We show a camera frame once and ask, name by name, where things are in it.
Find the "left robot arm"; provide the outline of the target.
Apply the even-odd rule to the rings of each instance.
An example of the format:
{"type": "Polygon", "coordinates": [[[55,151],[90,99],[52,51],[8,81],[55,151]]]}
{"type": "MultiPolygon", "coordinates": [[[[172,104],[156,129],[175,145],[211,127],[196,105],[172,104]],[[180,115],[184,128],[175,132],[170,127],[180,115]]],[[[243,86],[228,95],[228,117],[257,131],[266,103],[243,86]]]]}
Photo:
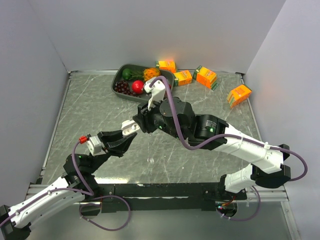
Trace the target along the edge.
{"type": "Polygon", "coordinates": [[[3,238],[25,240],[39,221],[74,203],[104,199],[93,173],[111,156],[121,158],[136,136],[135,132],[125,136],[121,130],[81,136],[76,145],[88,143],[90,154],[77,154],[73,150],[63,166],[63,175],[47,188],[16,205],[1,206],[0,230],[3,238]]]}

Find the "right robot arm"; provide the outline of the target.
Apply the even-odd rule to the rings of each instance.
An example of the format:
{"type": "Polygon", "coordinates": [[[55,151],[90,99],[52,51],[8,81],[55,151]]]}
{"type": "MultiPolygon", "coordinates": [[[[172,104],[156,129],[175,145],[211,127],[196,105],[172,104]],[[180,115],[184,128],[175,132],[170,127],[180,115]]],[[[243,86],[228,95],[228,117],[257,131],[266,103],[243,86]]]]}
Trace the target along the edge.
{"type": "Polygon", "coordinates": [[[220,178],[218,193],[223,199],[250,186],[276,189],[291,180],[291,169],[284,164],[288,153],[276,146],[258,141],[234,128],[221,118],[210,114],[195,114],[192,105],[178,97],[173,98],[176,113],[172,113],[168,99],[140,104],[133,120],[144,133],[161,130],[187,141],[187,147],[200,145],[201,149],[230,154],[248,163],[243,169],[220,178]]]}

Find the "white oval charging case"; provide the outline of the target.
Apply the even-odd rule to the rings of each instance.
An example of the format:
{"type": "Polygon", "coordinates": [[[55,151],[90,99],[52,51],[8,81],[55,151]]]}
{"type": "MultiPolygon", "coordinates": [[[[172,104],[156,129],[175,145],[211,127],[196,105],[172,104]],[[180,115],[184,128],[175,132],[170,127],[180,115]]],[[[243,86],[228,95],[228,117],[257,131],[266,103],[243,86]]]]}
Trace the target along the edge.
{"type": "Polygon", "coordinates": [[[124,137],[140,131],[140,126],[134,120],[126,120],[121,124],[121,131],[124,137]]]}

